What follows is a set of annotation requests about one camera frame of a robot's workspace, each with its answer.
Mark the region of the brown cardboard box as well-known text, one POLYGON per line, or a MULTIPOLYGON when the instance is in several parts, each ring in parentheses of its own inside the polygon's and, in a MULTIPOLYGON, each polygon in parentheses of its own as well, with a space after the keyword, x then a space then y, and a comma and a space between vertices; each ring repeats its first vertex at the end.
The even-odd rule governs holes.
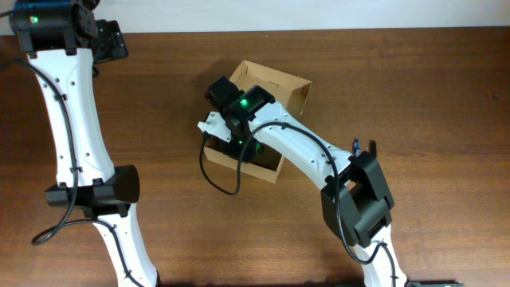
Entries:
MULTIPOLYGON (((304 110, 312 82, 301 77, 271 69, 269 67, 243 60, 236 68, 231 77, 221 77, 211 84, 208 93, 215 93, 222 88, 226 82, 235 85, 239 91, 247 91, 255 85, 265 89, 275 96, 276 100, 282 103, 283 107, 290 114, 298 119, 304 110)), ((222 154, 218 150, 217 138, 210 138, 204 147, 206 159, 210 162, 220 164, 232 169, 237 167, 237 160, 222 154)), ((250 163, 241 165, 241 171, 275 183, 280 174, 284 157, 270 147, 264 146, 262 156, 256 155, 250 163)))

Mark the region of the blue pen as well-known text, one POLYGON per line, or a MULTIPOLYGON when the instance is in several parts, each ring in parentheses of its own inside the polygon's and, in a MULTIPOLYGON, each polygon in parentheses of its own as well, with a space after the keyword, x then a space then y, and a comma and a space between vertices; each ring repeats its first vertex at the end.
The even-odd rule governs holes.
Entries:
POLYGON ((360 154, 360 142, 359 139, 355 138, 352 144, 352 153, 354 156, 358 156, 360 154))

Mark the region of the black silver marker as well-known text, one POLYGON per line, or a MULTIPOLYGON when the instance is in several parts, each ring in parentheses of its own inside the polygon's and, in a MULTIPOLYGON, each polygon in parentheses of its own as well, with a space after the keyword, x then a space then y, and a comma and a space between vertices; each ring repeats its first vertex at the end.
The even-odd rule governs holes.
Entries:
POLYGON ((377 157, 377 143, 375 140, 370 140, 368 151, 374 156, 377 157))

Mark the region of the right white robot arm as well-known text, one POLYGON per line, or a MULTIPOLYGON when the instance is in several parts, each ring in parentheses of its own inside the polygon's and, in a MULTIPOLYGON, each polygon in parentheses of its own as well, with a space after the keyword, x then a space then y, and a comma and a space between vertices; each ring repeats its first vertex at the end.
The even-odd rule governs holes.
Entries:
POLYGON ((241 169, 263 148, 277 151, 320 190, 323 218, 363 269, 366 286, 405 286, 391 242, 394 198, 378 162, 375 141, 366 151, 339 149, 296 120, 275 96, 255 85, 239 89, 225 77, 206 90, 214 110, 198 127, 241 169))

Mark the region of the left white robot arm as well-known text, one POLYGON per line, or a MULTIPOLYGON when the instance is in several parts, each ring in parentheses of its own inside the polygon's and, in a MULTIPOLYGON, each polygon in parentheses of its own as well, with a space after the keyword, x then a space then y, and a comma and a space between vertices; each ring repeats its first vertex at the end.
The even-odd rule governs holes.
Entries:
POLYGON ((159 286, 159 272, 144 246, 137 218, 135 166, 115 166, 100 129, 93 91, 98 64, 128 57, 116 21, 97 20, 97 1, 16 1, 7 12, 25 60, 45 100, 57 156, 56 182, 45 191, 50 206, 66 212, 32 239, 39 246, 67 226, 92 224, 100 232, 119 286, 159 286))

